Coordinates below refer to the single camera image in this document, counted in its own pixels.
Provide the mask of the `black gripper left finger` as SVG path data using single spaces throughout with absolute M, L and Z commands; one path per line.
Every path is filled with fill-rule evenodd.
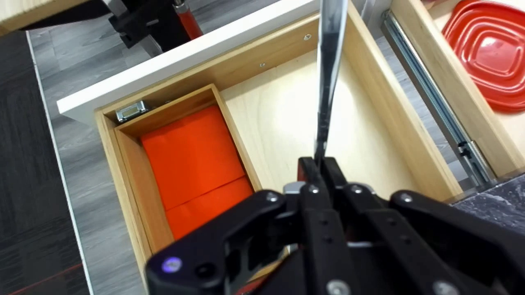
M 351 266 L 332 193 L 335 159 L 302 157 L 287 193 L 259 190 L 146 262 L 149 295 L 228 295 L 295 244 L 309 295 L 350 295 Z

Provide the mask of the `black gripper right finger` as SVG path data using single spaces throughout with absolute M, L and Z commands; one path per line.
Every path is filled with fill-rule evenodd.
M 322 164 L 351 243 L 371 243 L 402 295 L 525 295 L 525 238 L 414 190 L 382 200 Z

